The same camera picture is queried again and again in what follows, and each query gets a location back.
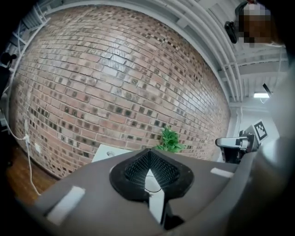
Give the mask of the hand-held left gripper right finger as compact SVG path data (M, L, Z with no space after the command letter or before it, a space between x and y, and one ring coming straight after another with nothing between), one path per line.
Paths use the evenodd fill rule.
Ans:
M151 236L237 236L239 203L251 172L251 158L239 165L150 150L153 169L165 180L164 226Z

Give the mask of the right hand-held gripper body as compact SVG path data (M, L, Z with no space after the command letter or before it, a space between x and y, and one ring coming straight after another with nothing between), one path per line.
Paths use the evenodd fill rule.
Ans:
M239 138L242 146L239 151L239 160L246 153L256 152L261 146L262 142L268 137L263 120L260 119L254 124L251 124L246 130L241 130Z

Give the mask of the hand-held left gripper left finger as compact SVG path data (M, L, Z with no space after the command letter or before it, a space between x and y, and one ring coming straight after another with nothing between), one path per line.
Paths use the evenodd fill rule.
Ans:
M53 236L163 236L145 179L149 171L164 178L165 169L166 156L155 149L87 164L46 190L34 215Z

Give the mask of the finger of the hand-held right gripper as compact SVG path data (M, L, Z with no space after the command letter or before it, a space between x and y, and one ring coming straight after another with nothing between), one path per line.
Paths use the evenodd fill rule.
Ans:
M218 138L215 144L220 148L246 148L248 146L248 139L247 137Z

